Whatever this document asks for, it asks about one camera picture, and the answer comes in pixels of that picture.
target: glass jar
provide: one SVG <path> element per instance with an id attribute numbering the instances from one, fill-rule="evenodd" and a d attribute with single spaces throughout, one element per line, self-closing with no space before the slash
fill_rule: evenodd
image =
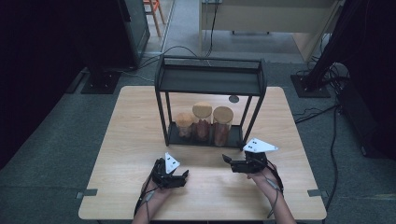
<path id="1" fill-rule="evenodd" d="M 178 136 L 190 139 L 192 133 L 193 115 L 190 113 L 179 113 L 176 116 L 175 123 L 178 129 Z"/>
<path id="2" fill-rule="evenodd" d="M 194 114 L 193 134 L 197 141 L 207 141 L 212 123 L 212 105 L 208 102 L 199 102 L 192 107 Z"/>
<path id="3" fill-rule="evenodd" d="M 219 106 L 213 111 L 213 139 L 217 147 L 224 147 L 233 125 L 233 111 L 227 106 Z"/>

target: jar lid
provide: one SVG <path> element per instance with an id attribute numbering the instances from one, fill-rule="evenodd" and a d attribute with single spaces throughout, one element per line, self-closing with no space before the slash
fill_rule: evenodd
<path id="1" fill-rule="evenodd" d="M 228 123 L 233 120 L 233 111 L 227 106 L 219 106 L 213 111 L 213 118 L 218 123 Z"/>
<path id="2" fill-rule="evenodd" d="M 207 118 L 212 114 L 212 105 L 208 102 L 198 102 L 192 107 L 192 113 L 200 119 Z"/>
<path id="3" fill-rule="evenodd" d="M 189 127 L 194 122 L 194 119 L 190 113 L 179 113 L 176 116 L 175 122 L 179 127 Z"/>

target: wire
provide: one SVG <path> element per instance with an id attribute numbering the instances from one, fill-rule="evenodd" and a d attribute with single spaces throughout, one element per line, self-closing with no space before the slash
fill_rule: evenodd
<path id="1" fill-rule="evenodd" d="M 303 113 L 300 113 L 300 114 L 292 114 L 292 115 L 293 115 L 293 116 L 304 115 L 308 110 L 318 110 L 318 111 L 320 111 L 320 112 L 323 111 L 323 110 L 321 110 L 321 109 L 317 109 L 317 108 L 312 107 L 312 108 L 309 108 L 309 109 L 305 109 Z"/>
<path id="2" fill-rule="evenodd" d="M 206 1 L 206 3 L 205 3 L 206 21 L 205 21 L 205 36 L 204 36 L 204 43 L 205 43 L 205 41 L 206 41 L 206 33 L 207 33 L 206 27 L 207 27 L 207 5 L 208 5 L 208 2 L 209 2 L 209 1 Z"/>
<path id="3" fill-rule="evenodd" d="M 337 119 L 336 119 L 336 114 L 337 114 L 337 108 L 339 105 L 334 109 L 333 113 L 333 128 L 332 128 L 332 145 L 330 146 L 330 154 L 332 156 L 332 166 L 334 168 L 334 183 L 332 184 L 332 192 L 330 193 L 329 200 L 326 203 L 326 211 L 329 210 L 330 203 L 332 202 L 332 197 L 334 196 L 335 190 L 337 189 L 337 184 L 338 184 L 338 166 L 337 162 L 334 157 L 334 143 L 335 143 L 335 138 L 337 135 Z"/>
<path id="4" fill-rule="evenodd" d="M 141 76 L 139 76 L 139 75 L 134 75 L 134 74 L 127 73 L 127 72 L 123 72 L 123 71 L 122 71 L 122 73 L 123 73 L 123 74 L 127 74 L 127 75 L 130 76 L 130 77 L 140 77 L 140 78 L 142 78 L 142 79 L 145 79 L 146 81 L 154 82 L 154 80 L 151 80 L 151 79 L 148 79 L 148 78 L 145 78 L 145 77 L 141 77 Z"/>
<path id="5" fill-rule="evenodd" d="M 156 190 L 156 189 L 158 189 L 158 187 L 155 188 L 155 189 L 151 189 L 151 190 L 147 191 L 146 194 L 148 194 L 148 193 L 150 193 L 150 192 L 152 192 L 152 191 L 154 191 L 154 190 Z"/>
<path id="6" fill-rule="evenodd" d="M 268 213 L 267 218 L 269 218 L 273 213 L 274 213 L 274 208 L 276 207 L 276 203 L 277 203 L 277 197 L 279 196 L 279 190 L 276 189 L 276 198 L 275 198 L 275 202 L 274 205 L 272 205 L 271 211 Z"/>
<path id="7" fill-rule="evenodd" d="M 141 63 L 140 67 L 138 67 L 137 70 L 138 70 L 138 69 L 141 69 L 141 68 L 144 68 L 144 67 L 148 66 L 148 65 L 151 64 L 151 63 L 158 62 L 159 59 L 156 59 L 157 57 L 159 57 L 159 56 L 161 56 L 161 55 L 167 53 L 167 52 L 168 52 L 169 50 L 171 50 L 171 49 L 176 49 L 176 48 L 186 49 L 186 50 L 188 50 L 192 55 L 194 55 L 196 58 L 198 58 L 198 55 L 196 55 L 196 54 L 195 54 L 192 50 L 190 50 L 189 48 L 186 48 L 186 47 L 183 47 L 183 46 L 180 46 L 180 45 L 176 45 L 176 46 L 173 46 L 172 48 L 167 49 L 166 51 L 164 51 L 163 53 L 161 53 L 161 54 L 159 54 L 159 55 L 155 55 L 155 56 L 152 56 L 152 57 L 146 59 L 143 63 Z"/>
<path id="8" fill-rule="evenodd" d="M 213 17 L 212 31 L 210 33 L 210 47 L 209 47 L 209 50 L 207 51 L 206 58 L 210 56 L 210 54 L 212 53 L 212 49 L 213 49 L 213 30 L 215 29 L 216 15 L 218 14 L 218 8 L 219 8 L 219 0 L 216 0 L 215 16 Z"/>
<path id="9" fill-rule="evenodd" d="M 322 81 L 321 85 L 331 84 L 336 94 L 340 94 L 341 90 L 345 86 L 345 83 L 348 82 L 350 78 L 348 77 L 349 71 L 345 76 L 340 75 L 340 71 L 338 70 L 336 63 L 333 63 L 327 70 L 325 74 L 325 80 Z"/>
<path id="10" fill-rule="evenodd" d="M 312 118 L 314 118 L 314 117 L 316 117 L 316 116 L 318 116 L 318 115 L 321 115 L 321 114 L 326 113 L 327 111 L 329 111 L 329 110 L 331 110 L 331 109 L 333 109 L 333 108 L 335 108 L 335 107 L 337 107 L 337 106 L 339 106 L 339 105 L 333 105 L 333 106 L 331 106 L 331 107 L 329 107 L 329 108 L 327 108 L 327 109 L 325 109 L 325 110 L 323 110 L 323 111 L 321 111 L 321 112 L 309 114 L 309 115 L 307 115 L 307 116 L 305 116 L 305 117 L 302 117 L 302 118 L 299 118 L 299 119 L 295 120 L 294 123 L 295 123 L 295 124 L 298 124 L 298 123 L 301 123 L 301 122 L 303 122 L 303 121 L 312 119 Z"/>

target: black stand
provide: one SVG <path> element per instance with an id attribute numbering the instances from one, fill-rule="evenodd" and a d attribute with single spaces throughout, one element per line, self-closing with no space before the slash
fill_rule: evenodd
<path id="1" fill-rule="evenodd" d="M 113 94 L 119 82 L 119 72 L 104 72 L 99 80 L 90 75 L 81 93 L 83 94 Z"/>
<path id="2" fill-rule="evenodd" d="M 330 94 L 326 87 L 320 87 L 317 89 L 309 90 L 305 83 L 305 76 L 291 75 L 291 81 L 293 82 L 294 89 L 300 98 L 330 98 Z"/>

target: black metal frame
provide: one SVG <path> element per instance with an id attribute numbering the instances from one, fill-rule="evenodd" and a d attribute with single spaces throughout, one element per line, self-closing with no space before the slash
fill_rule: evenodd
<path id="1" fill-rule="evenodd" d="M 252 63 L 257 66 L 212 66 L 212 63 Z M 200 63 L 199 65 L 186 65 L 186 63 Z M 229 140 L 225 147 L 241 148 L 248 141 L 254 121 L 259 114 L 262 101 L 266 93 L 267 79 L 263 72 L 264 60 L 237 60 L 224 58 L 199 58 L 182 56 L 160 57 L 155 76 L 155 94 L 163 126 L 165 144 L 194 145 L 213 147 L 212 134 L 207 142 L 198 142 L 193 138 L 184 140 L 178 137 L 177 126 L 172 121 L 172 110 L 169 92 L 201 93 L 217 95 L 247 96 L 247 104 L 239 125 L 233 125 L 230 130 Z M 169 127 L 166 129 L 163 113 L 161 92 L 165 94 L 166 106 L 169 117 Z M 250 123 L 244 137 L 242 126 L 248 114 L 252 97 L 259 97 Z"/>

